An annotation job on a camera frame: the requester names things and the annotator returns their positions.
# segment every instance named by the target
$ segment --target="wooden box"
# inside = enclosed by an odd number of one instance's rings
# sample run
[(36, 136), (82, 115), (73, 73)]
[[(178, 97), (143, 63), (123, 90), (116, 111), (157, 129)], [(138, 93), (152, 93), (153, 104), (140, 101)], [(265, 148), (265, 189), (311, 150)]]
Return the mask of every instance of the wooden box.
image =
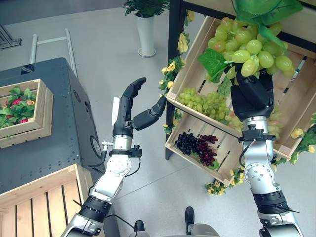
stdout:
[(60, 237), (92, 186), (73, 164), (0, 195), (0, 237)]
[(9, 90), (15, 86), (19, 86), (21, 90), (28, 88), (36, 93), (34, 116), (28, 122), (0, 129), (0, 148), (51, 135), (52, 92), (41, 79), (0, 87), (0, 104), (3, 107), (10, 95)]
[[(215, 135), (216, 138), (218, 138), (218, 142), (215, 142), (213, 145), (210, 144), (216, 150), (217, 156), (214, 158), (216, 158), (220, 164), (220, 168), (217, 171), (202, 165), (193, 155), (184, 155), (182, 151), (176, 147), (174, 142), (178, 139), (179, 134), (183, 132), (193, 133), (195, 137), (201, 135)], [(239, 166), (238, 157), (242, 152), (242, 145), (238, 142), (237, 138), (187, 113), (183, 114), (178, 125), (173, 129), (165, 146), (225, 185), (229, 185), (232, 181), (230, 170)]]
[[(217, 90), (217, 86), (220, 83), (205, 82), (206, 70), (198, 61), (198, 57), (204, 53), (208, 40), (215, 36), (216, 28), (219, 24), (220, 20), (218, 19), (212, 17), (205, 18), (188, 52), (186, 65), (178, 73), (174, 81), (174, 86), (167, 95), (167, 99), (176, 107), (196, 118), (234, 137), (241, 137), (240, 132), (181, 104), (178, 97), (185, 87), (195, 87), (197, 91), (201, 88), (201, 95), (206, 95)], [(279, 105), (279, 109), (283, 114), (281, 122), (284, 124), (280, 133), (280, 139), (274, 143), (274, 153), (287, 159), (290, 158), (300, 142), (300, 139), (292, 139), (290, 134), (297, 127), (303, 130), (308, 129), (308, 121), (312, 113), (316, 111), (315, 53), (289, 45), (289, 57), (292, 59), (294, 66), (297, 67), (305, 55), (309, 55), (310, 57), (306, 58), (295, 80), (285, 78), (282, 73), (277, 73), (273, 76), (275, 104)], [(227, 105), (232, 110), (230, 96), (227, 98)]]

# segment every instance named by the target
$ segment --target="potted plant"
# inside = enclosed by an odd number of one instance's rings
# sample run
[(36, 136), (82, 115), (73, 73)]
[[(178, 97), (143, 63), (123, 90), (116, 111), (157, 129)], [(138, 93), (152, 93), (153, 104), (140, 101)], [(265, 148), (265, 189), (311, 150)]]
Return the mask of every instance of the potted plant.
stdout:
[(140, 38), (139, 55), (152, 57), (154, 49), (154, 16), (160, 15), (169, 6), (169, 0), (127, 0), (123, 7), (126, 8), (125, 15), (136, 11), (136, 24)]

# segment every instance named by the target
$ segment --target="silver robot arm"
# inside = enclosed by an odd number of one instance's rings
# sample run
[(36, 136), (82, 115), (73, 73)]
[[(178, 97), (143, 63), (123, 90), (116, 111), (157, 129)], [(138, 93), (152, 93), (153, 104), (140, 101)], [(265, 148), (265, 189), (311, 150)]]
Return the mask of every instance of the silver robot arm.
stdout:
[(280, 184), (275, 182), (271, 168), (273, 140), (269, 135), (267, 118), (274, 108), (273, 83), (265, 69), (259, 79), (241, 75), (242, 64), (236, 64), (238, 85), (231, 87), (236, 116), (243, 121), (242, 141), (245, 158), (244, 176), (251, 185), (258, 216), (263, 227), (260, 237), (303, 237), (294, 211), (286, 202)]
[(93, 186), (87, 200), (81, 206), (79, 213), (75, 214), (68, 224), (62, 237), (97, 236), (103, 228), (103, 221), (109, 213), (111, 200), (122, 187), (123, 179), (131, 168), (130, 157), (141, 157), (142, 150), (139, 145), (132, 148), (133, 129), (142, 130), (161, 117), (166, 105), (166, 98), (161, 97), (151, 108), (131, 119), (133, 98), (138, 95), (141, 85), (146, 78), (140, 78), (127, 87), (120, 99), (114, 98), (112, 124), (113, 141), (104, 142), (102, 161), (91, 165), (94, 168), (104, 163), (107, 150), (110, 159), (106, 171)]

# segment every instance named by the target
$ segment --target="dark gray table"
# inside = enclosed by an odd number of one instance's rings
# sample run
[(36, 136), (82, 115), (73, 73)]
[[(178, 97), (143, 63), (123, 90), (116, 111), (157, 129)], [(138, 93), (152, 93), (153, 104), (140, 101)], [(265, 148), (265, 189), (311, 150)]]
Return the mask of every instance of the dark gray table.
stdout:
[[(21, 67), (0, 72), (0, 86), (32, 79), (54, 94), (52, 135), (0, 149), (0, 194), (74, 163), (86, 168), (100, 161), (90, 142), (97, 139), (90, 102), (67, 61), (38, 62), (23, 75)], [(95, 181), (99, 174), (90, 172)]]

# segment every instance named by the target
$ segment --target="dark purple grapes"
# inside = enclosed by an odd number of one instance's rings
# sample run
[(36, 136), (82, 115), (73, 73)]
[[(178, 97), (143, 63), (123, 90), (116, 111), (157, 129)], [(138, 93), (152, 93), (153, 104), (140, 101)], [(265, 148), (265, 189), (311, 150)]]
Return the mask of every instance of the dark purple grapes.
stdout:
[(218, 139), (216, 136), (212, 135), (202, 135), (199, 138), (193, 136), (192, 133), (182, 133), (179, 134), (178, 140), (175, 144), (179, 150), (185, 155), (191, 155), (191, 153), (196, 153), (199, 157), (199, 161), (205, 166), (214, 166), (215, 156), (217, 154), (208, 145), (208, 143), (214, 144)]

